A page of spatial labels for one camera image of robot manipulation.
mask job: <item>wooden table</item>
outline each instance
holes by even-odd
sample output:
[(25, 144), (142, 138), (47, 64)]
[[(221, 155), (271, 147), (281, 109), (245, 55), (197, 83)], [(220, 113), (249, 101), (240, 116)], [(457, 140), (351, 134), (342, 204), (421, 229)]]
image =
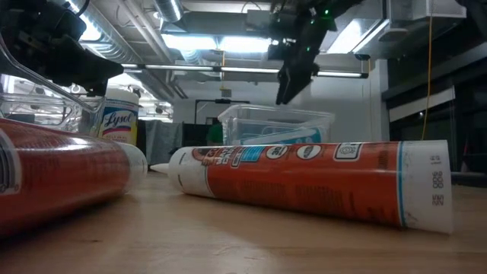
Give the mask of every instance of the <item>wooden table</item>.
[(487, 273), (487, 190), (454, 197), (448, 237), (184, 196), (149, 174), (131, 195), (0, 243), (0, 273)]

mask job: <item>wooden tabletop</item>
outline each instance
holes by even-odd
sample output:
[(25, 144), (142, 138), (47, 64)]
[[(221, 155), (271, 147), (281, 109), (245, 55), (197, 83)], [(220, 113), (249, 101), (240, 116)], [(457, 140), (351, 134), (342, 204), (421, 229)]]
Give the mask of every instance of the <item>wooden tabletop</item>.
[(487, 190), (455, 186), (454, 202), (447, 236), (184, 196), (149, 174), (130, 195), (0, 242), (0, 273), (487, 273)]

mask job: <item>caulk tube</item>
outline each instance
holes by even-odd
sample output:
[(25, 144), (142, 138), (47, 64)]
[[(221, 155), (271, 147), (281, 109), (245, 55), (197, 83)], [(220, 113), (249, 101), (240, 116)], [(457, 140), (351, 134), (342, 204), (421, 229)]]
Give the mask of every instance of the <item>caulk tube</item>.
[(168, 173), (190, 195), (453, 231), (445, 141), (181, 148)]
[(121, 196), (146, 173), (131, 145), (0, 119), (0, 236)]

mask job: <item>plastic container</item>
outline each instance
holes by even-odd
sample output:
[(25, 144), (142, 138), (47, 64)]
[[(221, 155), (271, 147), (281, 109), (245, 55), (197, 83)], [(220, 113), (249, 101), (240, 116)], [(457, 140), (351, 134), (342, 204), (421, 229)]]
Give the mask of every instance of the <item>plastic container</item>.
[(101, 124), (104, 97), (81, 100), (95, 111), (88, 112), (71, 100), (31, 94), (0, 94), (0, 116), (49, 129), (97, 136)]
[(138, 96), (132, 92), (107, 91), (99, 137), (137, 145)]
[(0, 119), (0, 237), (121, 196), (146, 173), (132, 145)]
[(218, 117), (224, 145), (324, 143), (335, 120), (331, 113), (234, 105)]
[(181, 148), (152, 168), (190, 195), (453, 231), (446, 141)]

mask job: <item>red caulk tube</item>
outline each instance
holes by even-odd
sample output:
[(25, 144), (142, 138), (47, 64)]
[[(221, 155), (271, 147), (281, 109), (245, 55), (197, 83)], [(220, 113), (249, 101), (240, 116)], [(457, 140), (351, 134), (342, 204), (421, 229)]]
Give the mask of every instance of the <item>red caulk tube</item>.
[(121, 196), (146, 174), (132, 145), (0, 119), (0, 236)]
[(453, 231), (446, 141), (181, 148), (166, 168), (190, 195)]

